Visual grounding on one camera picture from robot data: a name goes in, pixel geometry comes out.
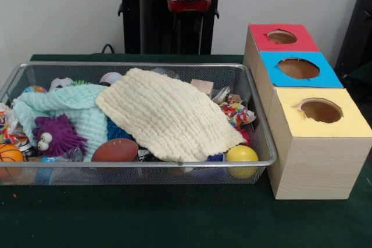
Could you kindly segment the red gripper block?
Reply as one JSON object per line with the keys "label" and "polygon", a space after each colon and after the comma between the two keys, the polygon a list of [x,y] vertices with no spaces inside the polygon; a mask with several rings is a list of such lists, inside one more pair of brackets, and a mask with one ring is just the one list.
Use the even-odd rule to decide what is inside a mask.
{"label": "red gripper block", "polygon": [[212,0],[167,0],[169,11],[174,14],[174,32],[181,35],[182,31],[182,12],[198,12],[196,14],[196,33],[202,34],[203,12],[210,8]]}

